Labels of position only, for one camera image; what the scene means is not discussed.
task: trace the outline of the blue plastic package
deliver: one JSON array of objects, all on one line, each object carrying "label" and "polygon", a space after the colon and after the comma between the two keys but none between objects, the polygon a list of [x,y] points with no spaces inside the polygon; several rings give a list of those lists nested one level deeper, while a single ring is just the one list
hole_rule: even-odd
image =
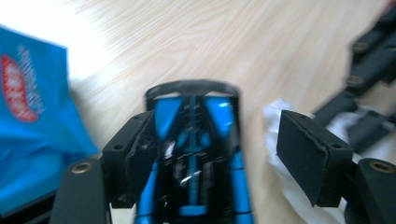
[{"label": "blue plastic package", "polygon": [[97,153],[69,97],[65,48],[0,27],[0,217]]}]

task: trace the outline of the blue bag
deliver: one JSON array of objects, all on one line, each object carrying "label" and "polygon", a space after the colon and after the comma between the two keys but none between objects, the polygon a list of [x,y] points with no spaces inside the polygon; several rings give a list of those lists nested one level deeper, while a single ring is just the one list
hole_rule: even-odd
[{"label": "blue bag", "polygon": [[97,153],[69,97],[67,51],[0,27],[0,217]]}]

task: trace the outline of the tabletop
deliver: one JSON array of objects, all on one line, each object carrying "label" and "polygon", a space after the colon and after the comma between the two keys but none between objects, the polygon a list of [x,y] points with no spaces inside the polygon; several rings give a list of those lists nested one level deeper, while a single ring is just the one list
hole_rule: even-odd
[{"label": "tabletop", "polygon": [[[350,44],[385,0],[124,1],[0,3],[0,23],[68,47],[69,84],[102,148],[155,85],[190,78],[242,91],[242,144],[257,223],[304,223],[268,164],[262,107],[276,99],[309,114],[344,87]],[[387,110],[376,92],[364,100]],[[130,211],[115,212],[116,223]]]}]

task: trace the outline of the red label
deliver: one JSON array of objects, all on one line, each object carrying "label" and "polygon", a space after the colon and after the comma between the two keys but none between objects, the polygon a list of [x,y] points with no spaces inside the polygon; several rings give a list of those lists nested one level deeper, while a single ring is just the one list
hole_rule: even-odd
[{"label": "red label", "polygon": [[3,92],[9,111],[19,121],[35,122],[38,115],[30,108],[26,97],[23,72],[9,56],[1,56]]}]

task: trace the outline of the crumpled white paper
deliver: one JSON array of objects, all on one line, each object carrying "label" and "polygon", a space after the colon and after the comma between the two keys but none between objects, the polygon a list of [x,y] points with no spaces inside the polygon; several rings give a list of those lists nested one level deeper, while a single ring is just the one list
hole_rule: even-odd
[{"label": "crumpled white paper", "polygon": [[[297,182],[293,179],[285,165],[276,155],[276,143],[280,115],[283,109],[290,111],[293,110],[289,103],[281,99],[272,102],[262,109],[262,114],[265,119],[267,129],[266,145],[269,154],[269,162],[276,170],[277,175],[282,182],[283,194],[297,214],[306,223],[345,223],[344,210],[347,202],[344,199],[340,202],[340,206],[338,208],[322,208],[317,206],[312,207],[304,192],[300,189]],[[346,129],[349,126],[355,124],[359,118],[367,113],[367,111],[367,107],[362,107],[357,111],[357,113],[342,113],[332,120],[327,129],[344,141],[348,142]],[[391,141],[391,137],[385,137],[378,143],[374,144],[363,154],[355,154],[353,160],[356,162],[361,158],[376,158],[383,161],[390,161],[389,158],[393,149],[394,143]]]}]

